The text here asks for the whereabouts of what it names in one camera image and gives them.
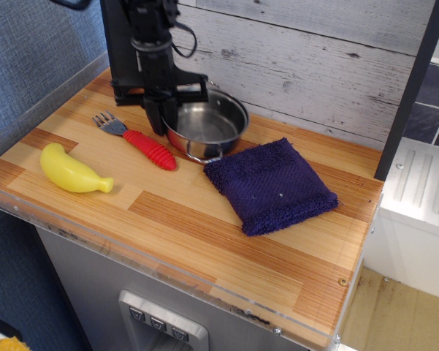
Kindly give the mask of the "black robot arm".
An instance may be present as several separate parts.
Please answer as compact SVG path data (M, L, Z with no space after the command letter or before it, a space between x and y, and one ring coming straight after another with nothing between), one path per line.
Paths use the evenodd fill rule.
M177 21L176 1L102 1L111 85L117 105L139 105L157 135L175 122L179 105L206 102L207 76L183 71L170 30L188 31Z

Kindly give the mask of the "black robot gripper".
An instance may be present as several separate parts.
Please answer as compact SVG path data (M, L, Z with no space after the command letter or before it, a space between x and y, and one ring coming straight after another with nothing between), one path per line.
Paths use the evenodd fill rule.
M178 68L171 49L157 53L135 50L112 58L111 75L116 104L142 106L160 136L165 133L162 114L169 128L177 126L177 102L208 101L207 76Z

